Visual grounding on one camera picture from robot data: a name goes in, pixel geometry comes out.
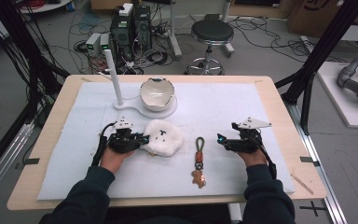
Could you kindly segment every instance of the person's hand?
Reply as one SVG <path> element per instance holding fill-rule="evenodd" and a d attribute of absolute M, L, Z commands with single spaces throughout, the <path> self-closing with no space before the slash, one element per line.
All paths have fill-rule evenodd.
<path fill-rule="evenodd" d="M 112 148 L 107 147 L 103 152 L 100 166 L 115 174 L 123 163 L 124 159 L 133 154 L 134 151 L 127 153 L 117 153 Z"/>
<path fill-rule="evenodd" d="M 243 159 L 246 167 L 257 165 L 257 164 L 268 164 L 266 156 L 258 149 L 254 153 L 237 152 L 237 154 Z"/>

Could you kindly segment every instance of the white bowl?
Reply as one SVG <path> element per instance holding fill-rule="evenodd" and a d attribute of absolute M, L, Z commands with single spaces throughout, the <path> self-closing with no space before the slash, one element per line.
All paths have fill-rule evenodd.
<path fill-rule="evenodd" d="M 165 78 L 151 77 L 142 84 L 140 95 L 147 109 L 159 112 L 170 108 L 174 98 L 174 88 Z"/>

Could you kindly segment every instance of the dark sleeve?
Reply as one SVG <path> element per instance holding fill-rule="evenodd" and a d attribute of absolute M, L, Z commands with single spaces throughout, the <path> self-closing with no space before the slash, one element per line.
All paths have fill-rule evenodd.
<path fill-rule="evenodd" d="M 281 180 L 273 180 L 267 165 L 246 169 L 248 188 L 243 223 L 295 223 L 295 207 L 283 191 Z"/>
<path fill-rule="evenodd" d="M 103 223 L 110 202 L 106 192 L 114 180 L 110 171 L 91 166 L 86 178 L 54 209 L 48 223 Z"/>

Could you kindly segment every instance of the table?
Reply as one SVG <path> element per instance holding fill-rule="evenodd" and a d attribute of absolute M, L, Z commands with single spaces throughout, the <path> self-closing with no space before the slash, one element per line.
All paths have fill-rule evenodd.
<path fill-rule="evenodd" d="M 119 76 L 121 82 L 140 82 L 154 76 Z M 174 83 L 253 83 L 265 107 L 272 130 L 282 150 L 287 168 L 295 184 L 296 192 L 291 194 L 293 200 L 322 199 L 326 190 L 312 162 L 301 162 L 300 157 L 308 157 L 296 127 L 292 122 L 274 83 L 269 77 L 247 76 L 159 76 L 166 77 Z M 37 195 L 48 166 L 48 160 L 55 147 L 63 124 L 76 99 L 83 82 L 109 82 L 105 77 L 93 75 L 69 76 L 52 108 L 48 120 L 35 143 L 30 158 L 40 158 L 38 164 L 26 165 L 16 187 L 7 202 L 10 210 L 33 210 L 55 208 L 60 201 L 38 201 Z M 149 199 L 112 199 L 110 206 L 142 206 L 195 203 L 243 203 L 242 195 L 203 196 Z"/>

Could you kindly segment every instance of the person's arm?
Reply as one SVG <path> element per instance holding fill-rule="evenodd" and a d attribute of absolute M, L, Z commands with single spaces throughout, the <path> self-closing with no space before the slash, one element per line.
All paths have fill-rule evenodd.
<path fill-rule="evenodd" d="M 48 223 L 103 223 L 110 199 L 106 192 L 115 180 L 114 173 L 133 152 L 119 154 L 107 148 L 100 166 L 91 166 L 86 178 L 77 182 L 53 211 Z"/>
<path fill-rule="evenodd" d="M 243 223 L 295 223 L 292 200 L 283 191 L 281 180 L 273 180 L 264 154 L 257 150 L 252 154 L 238 152 L 245 161 L 248 188 L 243 212 Z"/>

